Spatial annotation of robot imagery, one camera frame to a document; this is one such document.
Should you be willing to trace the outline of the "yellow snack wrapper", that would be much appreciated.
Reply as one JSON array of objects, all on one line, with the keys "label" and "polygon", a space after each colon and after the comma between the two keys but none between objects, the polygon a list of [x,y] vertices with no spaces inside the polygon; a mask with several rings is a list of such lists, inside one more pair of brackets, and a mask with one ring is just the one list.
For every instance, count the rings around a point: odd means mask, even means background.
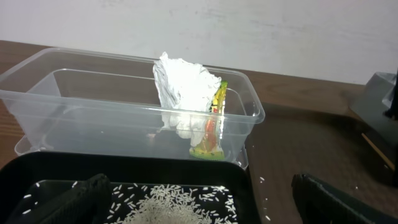
[{"label": "yellow snack wrapper", "polygon": [[224,126],[225,98],[228,87],[227,81],[222,81],[210,105],[210,113],[220,114],[221,118],[209,118],[204,125],[205,134],[195,147],[189,150],[191,156],[212,161],[225,159],[221,147]]}]

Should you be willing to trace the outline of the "white tissue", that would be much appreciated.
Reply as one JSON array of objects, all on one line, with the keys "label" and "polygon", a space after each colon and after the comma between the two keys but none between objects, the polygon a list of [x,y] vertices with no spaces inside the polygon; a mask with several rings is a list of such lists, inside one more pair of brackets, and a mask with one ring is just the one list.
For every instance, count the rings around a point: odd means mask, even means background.
[{"label": "white tissue", "polygon": [[163,128],[175,128],[179,137],[195,147],[205,135],[206,119],[188,112],[209,112],[222,79],[199,63],[169,58],[167,52],[155,61],[152,71],[161,107],[179,110],[175,115],[162,113]]}]

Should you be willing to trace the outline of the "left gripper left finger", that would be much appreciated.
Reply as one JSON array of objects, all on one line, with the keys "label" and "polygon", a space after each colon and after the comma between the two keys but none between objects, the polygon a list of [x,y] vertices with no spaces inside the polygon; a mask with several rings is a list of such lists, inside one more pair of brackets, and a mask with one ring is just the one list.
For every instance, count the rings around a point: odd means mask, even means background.
[{"label": "left gripper left finger", "polygon": [[110,180],[96,174],[7,224],[103,223],[111,206]]}]

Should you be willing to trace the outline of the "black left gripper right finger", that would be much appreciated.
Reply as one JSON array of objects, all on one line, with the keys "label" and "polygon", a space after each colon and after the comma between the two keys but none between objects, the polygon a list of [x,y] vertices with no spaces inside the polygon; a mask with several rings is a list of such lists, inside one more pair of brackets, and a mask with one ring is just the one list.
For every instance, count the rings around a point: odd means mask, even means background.
[{"label": "black left gripper right finger", "polygon": [[295,174],[291,187],[303,223],[397,224],[396,218],[310,174]]}]

